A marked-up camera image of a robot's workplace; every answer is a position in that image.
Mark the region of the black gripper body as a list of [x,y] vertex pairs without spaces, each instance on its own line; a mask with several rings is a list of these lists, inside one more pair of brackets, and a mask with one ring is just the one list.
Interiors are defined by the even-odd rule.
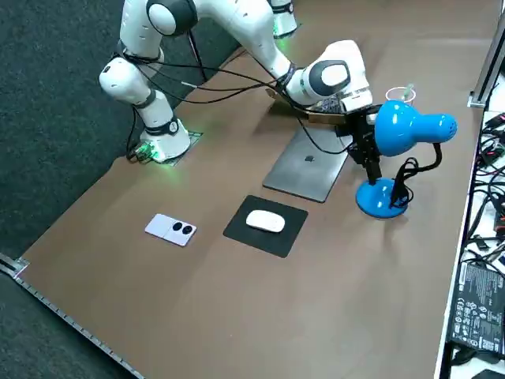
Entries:
[[376,113],[360,111],[346,114],[335,126],[338,137],[351,136],[346,150],[353,160],[379,160],[380,153],[375,139]]

